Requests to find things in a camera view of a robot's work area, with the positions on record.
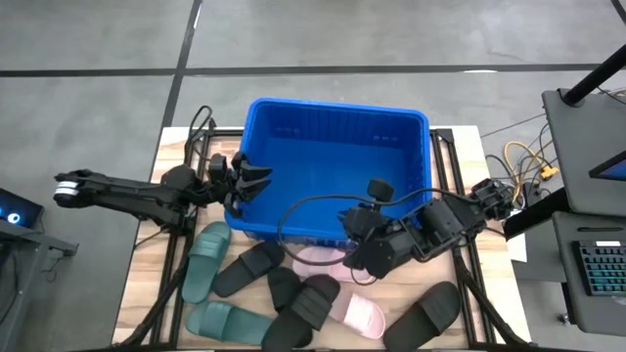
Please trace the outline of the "green slide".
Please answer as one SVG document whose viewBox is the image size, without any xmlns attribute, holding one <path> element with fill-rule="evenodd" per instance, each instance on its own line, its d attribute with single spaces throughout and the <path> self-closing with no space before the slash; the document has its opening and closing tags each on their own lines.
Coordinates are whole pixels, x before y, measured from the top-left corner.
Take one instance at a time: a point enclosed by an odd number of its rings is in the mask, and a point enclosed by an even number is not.
<svg viewBox="0 0 626 352">
<path fill-rule="evenodd" d="M 188 314 L 185 327 L 195 335 L 224 342 L 260 345 L 274 319 L 225 301 L 205 301 Z"/>
<path fill-rule="evenodd" d="M 208 296 L 218 269 L 231 242 L 232 231 L 225 222 L 206 225 L 189 250 L 189 264 L 182 287 L 182 298 L 201 303 Z"/>
</svg>

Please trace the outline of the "black table frame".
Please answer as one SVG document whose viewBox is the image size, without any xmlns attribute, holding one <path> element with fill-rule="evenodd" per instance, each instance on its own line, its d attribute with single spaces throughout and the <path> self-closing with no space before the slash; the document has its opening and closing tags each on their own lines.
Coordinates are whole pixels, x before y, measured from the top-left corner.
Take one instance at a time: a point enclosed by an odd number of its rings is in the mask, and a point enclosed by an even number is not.
<svg viewBox="0 0 626 352">
<path fill-rule="evenodd" d="M 591 94 L 580 105 L 558 91 L 542 93 L 569 207 L 578 213 L 626 217 L 626 181 L 593 178 L 590 172 L 626 152 L 626 106 Z"/>
</svg>

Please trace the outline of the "black backlit keyboard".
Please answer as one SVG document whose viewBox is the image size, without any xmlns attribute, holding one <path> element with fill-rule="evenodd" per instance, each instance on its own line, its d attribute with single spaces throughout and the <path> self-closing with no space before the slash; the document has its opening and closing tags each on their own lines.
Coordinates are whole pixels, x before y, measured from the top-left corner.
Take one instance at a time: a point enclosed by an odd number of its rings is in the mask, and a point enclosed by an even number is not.
<svg viewBox="0 0 626 352">
<path fill-rule="evenodd" d="M 573 251 L 588 295 L 626 296 L 626 242 L 575 242 Z"/>
</svg>

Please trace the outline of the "white paper sheet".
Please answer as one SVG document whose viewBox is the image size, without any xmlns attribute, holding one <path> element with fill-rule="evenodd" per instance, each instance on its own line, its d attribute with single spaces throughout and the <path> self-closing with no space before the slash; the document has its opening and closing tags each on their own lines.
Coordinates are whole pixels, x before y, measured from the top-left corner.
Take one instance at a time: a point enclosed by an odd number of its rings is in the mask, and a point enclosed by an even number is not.
<svg viewBox="0 0 626 352">
<path fill-rule="evenodd" d="M 526 236 L 525 234 L 517 235 L 507 240 L 507 248 L 509 257 L 512 261 L 527 262 Z"/>
</svg>

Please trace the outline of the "grey desk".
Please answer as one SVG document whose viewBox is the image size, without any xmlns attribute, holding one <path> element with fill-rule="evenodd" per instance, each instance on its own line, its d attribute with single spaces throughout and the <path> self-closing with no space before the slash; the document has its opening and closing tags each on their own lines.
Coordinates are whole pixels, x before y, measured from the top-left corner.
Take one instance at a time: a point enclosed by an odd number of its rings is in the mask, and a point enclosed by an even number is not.
<svg viewBox="0 0 626 352">
<path fill-rule="evenodd" d="M 566 279 L 569 321 L 584 332 L 626 336 L 626 296 L 588 295 L 573 251 L 575 242 L 626 242 L 626 219 L 557 212 L 552 220 Z"/>
</svg>

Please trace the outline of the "large black slide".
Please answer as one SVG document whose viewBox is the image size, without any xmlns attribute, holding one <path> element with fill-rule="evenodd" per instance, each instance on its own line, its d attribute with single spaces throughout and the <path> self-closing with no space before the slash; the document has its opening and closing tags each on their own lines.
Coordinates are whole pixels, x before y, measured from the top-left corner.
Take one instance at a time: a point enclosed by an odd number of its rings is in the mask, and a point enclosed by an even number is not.
<svg viewBox="0 0 626 352">
<path fill-rule="evenodd" d="M 340 292 L 339 282 L 328 275 L 315 275 L 300 282 L 299 294 L 289 309 L 311 329 L 320 330 Z"/>
<path fill-rule="evenodd" d="M 461 296 L 451 282 L 430 287 L 384 333 L 388 352 L 416 352 L 427 342 L 445 332 L 458 318 Z"/>
</svg>

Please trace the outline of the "black desk beam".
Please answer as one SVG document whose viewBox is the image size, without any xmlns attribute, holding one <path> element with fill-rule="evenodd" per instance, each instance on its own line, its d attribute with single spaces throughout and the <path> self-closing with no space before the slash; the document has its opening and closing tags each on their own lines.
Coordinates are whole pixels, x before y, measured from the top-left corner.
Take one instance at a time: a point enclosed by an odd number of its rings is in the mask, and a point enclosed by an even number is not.
<svg viewBox="0 0 626 352">
<path fill-rule="evenodd" d="M 569 210 L 566 190 L 561 188 L 508 218 L 503 225 L 504 237 L 508 241 L 547 221 L 554 212 Z"/>
</svg>

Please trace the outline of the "monitor with blue screen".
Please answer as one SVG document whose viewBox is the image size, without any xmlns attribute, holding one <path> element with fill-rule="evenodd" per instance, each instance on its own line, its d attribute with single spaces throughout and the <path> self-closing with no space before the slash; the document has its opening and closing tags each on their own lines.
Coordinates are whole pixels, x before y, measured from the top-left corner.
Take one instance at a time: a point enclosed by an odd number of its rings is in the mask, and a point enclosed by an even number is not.
<svg viewBox="0 0 626 352">
<path fill-rule="evenodd" d="M 626 182 L 626 151 L 591 169 L 589 176 L 595 179 Z"/>
</svg>

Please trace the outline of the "computer case with blue light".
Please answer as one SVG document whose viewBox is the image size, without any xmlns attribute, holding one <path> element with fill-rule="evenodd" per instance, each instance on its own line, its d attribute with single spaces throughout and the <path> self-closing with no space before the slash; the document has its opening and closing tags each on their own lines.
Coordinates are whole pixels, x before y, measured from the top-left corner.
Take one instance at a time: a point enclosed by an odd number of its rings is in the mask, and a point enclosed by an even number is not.
<svg viewBox="0 0 626 352">
<path fill-rule="evenodd" d="M 27 198 L 0 188 L 0 219 L 13 225 L 33 229 L 44 207 Z"/>
</svg>

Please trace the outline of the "grey cart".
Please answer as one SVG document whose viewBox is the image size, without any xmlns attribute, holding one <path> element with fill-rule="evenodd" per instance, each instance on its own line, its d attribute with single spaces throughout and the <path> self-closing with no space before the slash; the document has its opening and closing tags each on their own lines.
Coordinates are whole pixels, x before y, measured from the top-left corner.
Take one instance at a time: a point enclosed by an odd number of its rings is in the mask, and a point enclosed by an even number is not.
<svg viewBox="0 0 626 352">
<path fill-rule="evenodd" d="M 15 352 L 36 280 L 50 250 L 73 256 L 77 243 L 0 220 L 0 352 Z"/>
</svg>

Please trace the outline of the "blue plastic bin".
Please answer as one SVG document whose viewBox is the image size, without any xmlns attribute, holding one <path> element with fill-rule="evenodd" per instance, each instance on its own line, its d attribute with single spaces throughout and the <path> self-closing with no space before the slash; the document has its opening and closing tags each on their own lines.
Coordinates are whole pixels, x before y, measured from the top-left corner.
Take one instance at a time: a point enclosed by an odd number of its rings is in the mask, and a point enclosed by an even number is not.
<svg viewBox="0 0 626 352">
<path fill-rule="evenodd" d="M 346 247 L 338 214 L 367 196 L 371 180 L 393 200 L 423 189 L 384 215 L 398 218 L 430 197 L 429 121 L 418 110 L 261 98 L 247 113 L 240 150 L 272 169 L 271 183 L 227 224 L 247 236 Z"/>
</svg>

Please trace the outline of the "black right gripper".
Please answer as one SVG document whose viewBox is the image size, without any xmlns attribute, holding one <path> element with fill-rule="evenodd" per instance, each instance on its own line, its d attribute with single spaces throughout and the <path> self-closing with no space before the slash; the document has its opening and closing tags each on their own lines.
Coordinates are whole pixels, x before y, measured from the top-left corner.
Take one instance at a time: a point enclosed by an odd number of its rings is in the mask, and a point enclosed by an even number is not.
<svg viewBox="0 0 626 352">
<path fill-rule="evenodd" d="M 405 249 L 398 242 L 399 231 L 393 230 L 392 220 L 380 211 L 379 205 L 357 205 L 341 212 L 341 225 L 347 237 L 355 242 L 343 258 L 344 266 L 367 271 L 383 279 L 406 262 Z"/>
</svg>

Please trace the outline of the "black pole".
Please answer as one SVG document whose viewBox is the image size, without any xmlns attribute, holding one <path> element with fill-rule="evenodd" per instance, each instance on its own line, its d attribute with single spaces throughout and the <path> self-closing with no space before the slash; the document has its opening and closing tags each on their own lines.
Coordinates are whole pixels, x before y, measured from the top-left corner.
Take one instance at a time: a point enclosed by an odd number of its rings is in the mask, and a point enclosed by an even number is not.
<svg viewBox="0 0 626 352">
<path fill-rule="evenodd" d="M 589 94 L 599 88 L 610 79 L 616 72 L 626 66 L 626 44 L 620 47 L 615 53 L 608 57 L 598 67 L 593 69 L 581 81 L 564 93 L 560 93 L 561 100 L 575 107 L 581 103 Z"/>
</svg>

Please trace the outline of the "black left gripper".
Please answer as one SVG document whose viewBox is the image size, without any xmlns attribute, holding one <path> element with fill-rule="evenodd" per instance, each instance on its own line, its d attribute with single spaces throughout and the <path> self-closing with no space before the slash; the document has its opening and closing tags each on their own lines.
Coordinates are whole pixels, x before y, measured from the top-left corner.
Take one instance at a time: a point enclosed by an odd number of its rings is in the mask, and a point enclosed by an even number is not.
<svg viewBox="0 0 626 352">
<path fill-rule="evenodd" d="M 244 161 L 247 161 L 246 155 L 243 152 L 236 152 L 232 160 L 232 167 L 228 167 L 226 178 L 222 182 L 214 182 L 217 187 L 216 198 L 235 218 L 241 218 L 243 215 L 243 212 L 237 208 L 237 203 L 241 200 L 241 192 L 237 189 L 237 183 L 242 179 L 241 170 Z M 265 177 L 271 172 L 272 169 L 268 167 L 253 166 L 249 163 L 243 164 L 243 178 L 251 180 L 243 181 L 244 201 L 253 200 L 269 186 L 271 180 Z"/>
</svg>

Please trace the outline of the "small black slide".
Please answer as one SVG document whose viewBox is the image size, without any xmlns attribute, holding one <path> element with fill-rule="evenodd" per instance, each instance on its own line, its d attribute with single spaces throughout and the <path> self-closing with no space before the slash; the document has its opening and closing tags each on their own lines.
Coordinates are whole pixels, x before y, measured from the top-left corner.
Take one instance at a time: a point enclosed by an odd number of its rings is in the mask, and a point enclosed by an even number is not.
<svg viewBox="0 0 626 352">
<path fill-rule="evenodd" d="M 284 259 L 284 250 L 276 242 L 260 242 L 221 271 L 212 290 L 219 297 L 231 296 L 279 267 Z"/>
<path fill-rule="evenodd" d="M 291 352 L 306 347 L 312 340 L 311 327 L 289 309 L 299 294 L 299 276 L 289 268 L 278 267 L 268 274 L 272 301 L 278 316 L 262 341 L 263 352 Z"/>
</svg>

